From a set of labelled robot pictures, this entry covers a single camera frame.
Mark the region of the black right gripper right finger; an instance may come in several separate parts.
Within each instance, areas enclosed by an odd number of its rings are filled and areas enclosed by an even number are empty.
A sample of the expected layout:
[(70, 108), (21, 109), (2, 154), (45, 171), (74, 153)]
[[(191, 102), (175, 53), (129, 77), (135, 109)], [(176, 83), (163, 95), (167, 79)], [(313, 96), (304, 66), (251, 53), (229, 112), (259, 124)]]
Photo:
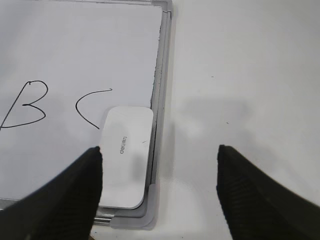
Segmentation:
[(269, 177), (232, 146), (218, 148), (216, 191), (234, 240), (320, 238), (320, 207)]

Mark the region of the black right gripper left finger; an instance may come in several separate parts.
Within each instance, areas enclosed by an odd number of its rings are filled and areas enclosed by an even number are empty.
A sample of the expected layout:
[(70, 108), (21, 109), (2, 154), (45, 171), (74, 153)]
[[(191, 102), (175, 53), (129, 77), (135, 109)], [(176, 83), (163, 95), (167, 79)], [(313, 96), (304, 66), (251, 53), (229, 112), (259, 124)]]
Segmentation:
[(2, 240), (88, 240), (103, 186), (103, 158), (89, 148), (63, 172), (0, 212)]

